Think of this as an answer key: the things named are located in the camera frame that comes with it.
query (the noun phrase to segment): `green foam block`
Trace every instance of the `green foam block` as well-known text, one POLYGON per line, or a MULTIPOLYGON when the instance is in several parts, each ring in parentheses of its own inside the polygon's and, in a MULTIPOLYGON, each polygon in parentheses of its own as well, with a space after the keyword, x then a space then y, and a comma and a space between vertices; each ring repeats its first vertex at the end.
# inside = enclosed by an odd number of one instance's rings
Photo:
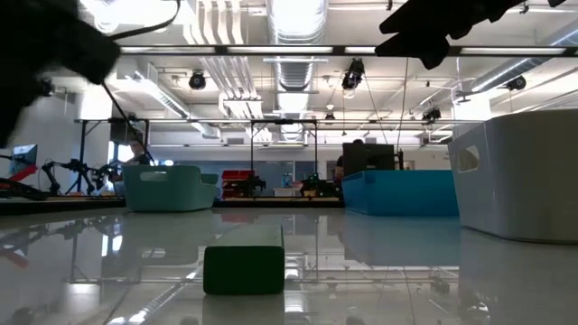
POLYGON ((206 294, 275 294, 284 289, 285 251, 281 226, 234 229, 205 249, 206 294))

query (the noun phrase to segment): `computer monitor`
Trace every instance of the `computer monitor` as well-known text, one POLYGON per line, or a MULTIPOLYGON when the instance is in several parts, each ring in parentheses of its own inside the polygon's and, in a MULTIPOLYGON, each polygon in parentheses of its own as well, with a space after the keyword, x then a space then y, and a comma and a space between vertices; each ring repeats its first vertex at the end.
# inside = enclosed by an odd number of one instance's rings
POLYGON ((29 144, 17 146, 12 150, 12 161, 10 162, 10 175, 16 175, 26 167, 36 165, 36 155, 38 145, 29 144))
POLYGON ((392 144, 343 144, 343 173, 349 176, 367 170, 396 168, 395 147, 392 144))

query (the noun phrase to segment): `ventilation duct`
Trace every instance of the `ventilation duct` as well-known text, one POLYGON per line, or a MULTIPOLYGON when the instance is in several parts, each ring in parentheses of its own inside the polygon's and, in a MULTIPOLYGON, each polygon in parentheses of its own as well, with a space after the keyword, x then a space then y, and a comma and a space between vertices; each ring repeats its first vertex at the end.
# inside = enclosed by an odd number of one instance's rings
MULTIPOLYGON (((322 42, 327 21, 328 0, 266 0, 271 42, 275 45, 310 45, 322 42)), ((302 113, 309 103, 314 63, 278 62, 275 64, 277 103, 285 113, 302 113)), ((294 125, 282 125, 283 140, 299 141, 302 136, 294 125)))
MULTIPOLYGON (((575 46, 578 44, 578 20, 566 25, 563 29, 550 35, 540 42, 539 46, 575 46)), ((475 79, 471 83, 471 91, 484 92, 501 86, 535 67, 551 60, 551 58, 512 59, 500 65, 488 74, 475 79)))

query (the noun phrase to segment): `bin handle hole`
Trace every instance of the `bin handle hole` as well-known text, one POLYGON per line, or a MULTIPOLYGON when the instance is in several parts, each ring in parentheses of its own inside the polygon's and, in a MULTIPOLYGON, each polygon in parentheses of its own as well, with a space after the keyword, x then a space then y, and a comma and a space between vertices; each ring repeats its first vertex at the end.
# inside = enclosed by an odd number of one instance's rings
POLYGON ((477 171, 480 167, 480 152, 473 145, 458 153, 458 172, 477 171))

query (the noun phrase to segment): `white bin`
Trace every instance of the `white bin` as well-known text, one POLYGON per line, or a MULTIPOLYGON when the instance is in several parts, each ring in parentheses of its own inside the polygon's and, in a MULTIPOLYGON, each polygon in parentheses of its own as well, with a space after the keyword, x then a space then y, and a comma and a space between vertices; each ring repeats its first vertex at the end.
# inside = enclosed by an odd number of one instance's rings
POLYGON ((461 224, 578 243, 578 109, 500 116, 449 144, 461 224))

